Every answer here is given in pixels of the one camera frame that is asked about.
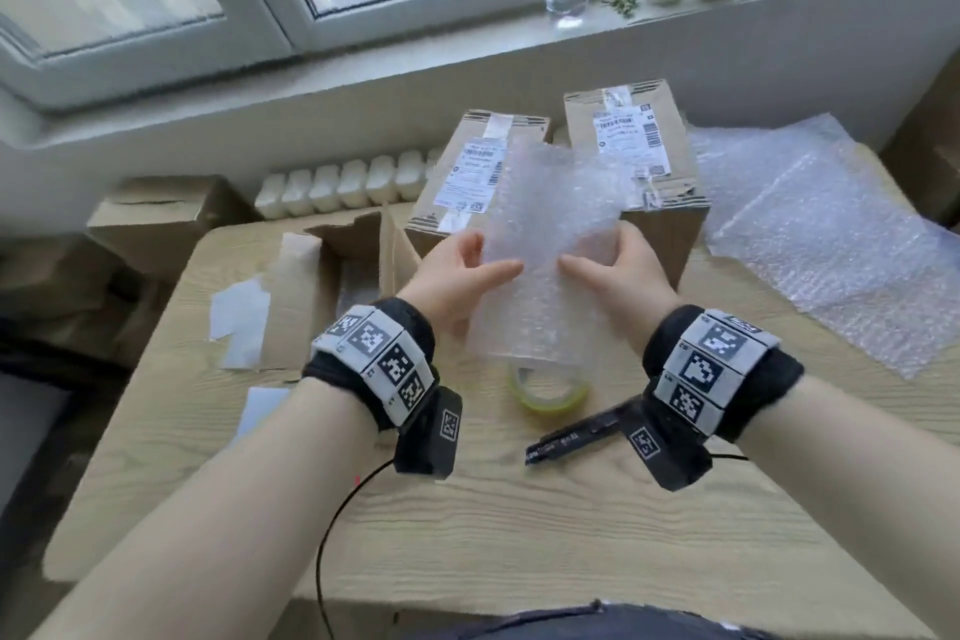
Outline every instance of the black pants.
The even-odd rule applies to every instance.
[[[606,604],[522,612],[493,623],[417,636],[421,640],[778,640],[748,627],[711,622],[690,612]]]

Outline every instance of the forearm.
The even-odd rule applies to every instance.
[[[36,637],[266,637],[376,437],[352,394],[303,380],[131,531]]]
[[[960,449],[812,377],[737,444],[934,633],[960,633]]]

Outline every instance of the wood grain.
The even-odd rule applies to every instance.
[[[404,222],[409,210],[395,206],[392,214]],[[262,272],[284,231],[355,215],[222,228],[203,239],[50,542],[50,579],[78,581],[222,450],[247,388],[296,378],[218,369],[225,345],[207,341],[210,296]],[[763,325],[809,372],[960,444],[960,346],[905,381],[702,247],[680,292]],[[332,602],[503,614],[601,597],[790,636],[930,637],[753,465],[717,461],[677,494],[659,489],[622,440],[526,469],[524,446],[556,421],[525,412],[507,393],[501,366],[455,343],[440,343],[436,362],[464,402],[454,475],[433,483],[383,474],[356,498],[324,556]],[[587,412],[646,382],[625,348],[602,367]],[[313,596],[312,573],[296,595]]]

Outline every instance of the person's left hand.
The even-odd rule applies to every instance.
[[[450,235],[427,254],[397,296],[416,307],[434,332],[454,332],[470,318],[481,296],[523,271],[521,260],[481,264],[482,251],[480,231],[467,229]]]

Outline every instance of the window sill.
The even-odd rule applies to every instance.
[[[0,141],[14,149],[55,150],[69,156],[72,145],[89,145],[91,141],[102,143],[104,139],[123,133],[155,129],[160,135],[164,125],[201,120],[225,112],[252,111],[332,90],[344,90],[346,96],[358,85],[394,77],[411,76],[411,86],[418,86],[415,75],[431,70],[537,50],[570,39],[608,36],[625,28],[656,26],[659,21],[678,16],[697,17],[720,7],[763,5],[763,1],[705,4],[684,0],[674,8],[655,8],[641,3],[636,18],[630,21],[625,21],[601,2],[594,2],[583,26],[563,33],[550,25],[542,10],[536,10],[460,30],[370,46],[324,59],[294,62],[274,70],[238,75],[60,117],[38,117],[33,112],[24,111],[16,100],[0,98]],[[562,94],[558,91],[557,97],[562,98]],[[476,106],[485,105],[492,106],[484,101],[476,102]],[[330,152],[323,159],[338,161],[356,154]],[[265,163],[262,167],[266,170],[270,165]]]

